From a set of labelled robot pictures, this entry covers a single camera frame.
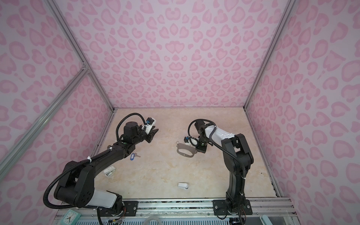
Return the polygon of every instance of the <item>teal alarm clock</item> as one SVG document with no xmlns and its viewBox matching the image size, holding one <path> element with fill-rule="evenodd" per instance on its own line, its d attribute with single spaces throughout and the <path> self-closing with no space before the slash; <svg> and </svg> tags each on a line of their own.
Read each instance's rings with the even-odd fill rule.
<svg viewBox="0 0 360 225">
<path fill-rule="evenodd" d="M 61 220 L 62 225 L 75 225 L 76 221 L 80 218 L 81 213 L 75 212 L 73 210 L 67 211 L 65 216 Z"/>
</svg>

